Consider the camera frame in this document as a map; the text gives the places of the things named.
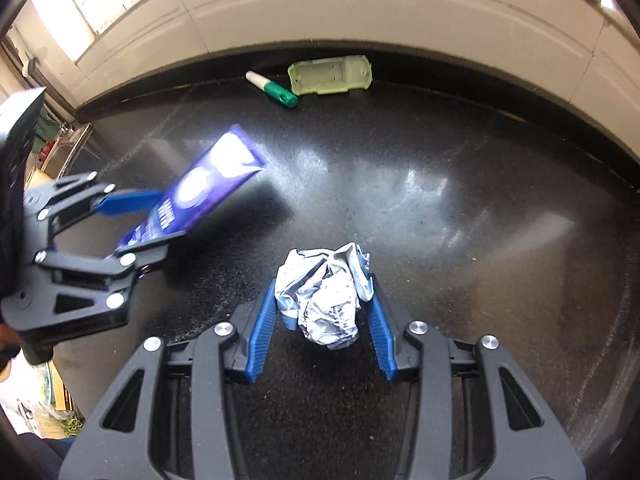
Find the white paper ball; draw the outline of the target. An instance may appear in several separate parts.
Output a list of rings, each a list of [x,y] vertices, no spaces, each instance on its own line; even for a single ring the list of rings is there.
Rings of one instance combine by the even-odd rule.
[[[330,350],[358,339],[357,313],[373,294],[370,255],[354,242],[335,250],[292,249],[274,281],[285,327]]]

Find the stainless steel sink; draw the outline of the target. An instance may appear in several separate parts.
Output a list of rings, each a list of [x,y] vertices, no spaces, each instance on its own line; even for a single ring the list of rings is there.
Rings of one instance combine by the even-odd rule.
[[[62,178],[92,132],[91,122],[76,128],[64,125],[44,156],[40,170],[51,179]]]

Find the purple toothpaste tube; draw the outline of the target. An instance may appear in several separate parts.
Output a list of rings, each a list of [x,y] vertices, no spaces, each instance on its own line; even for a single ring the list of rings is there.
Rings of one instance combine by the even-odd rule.
[[[120,249],[185,233],[255,174],[266,161],[244,129],[233,125],[151,207],[119,242]]]

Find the green white marker pen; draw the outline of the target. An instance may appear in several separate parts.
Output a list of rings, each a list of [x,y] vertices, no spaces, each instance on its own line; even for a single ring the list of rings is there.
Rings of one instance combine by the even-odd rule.
[[[248,70],[245,73],[245,79],[251,84],[254,84],[256,88],[264,92],[271,99],[279,102],[287,108],[294,108],[298,104],[298,97],[290,90],[285,89],[273,80],[255,73],[252,70]]]

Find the light green plastic tray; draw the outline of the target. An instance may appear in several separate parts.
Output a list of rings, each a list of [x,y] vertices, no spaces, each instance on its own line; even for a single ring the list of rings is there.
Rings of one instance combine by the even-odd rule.
[[[296,96],[321,96],[366,90],[372,82],[372,65],[364,55],[322,58],[292,64],[288,76]]]

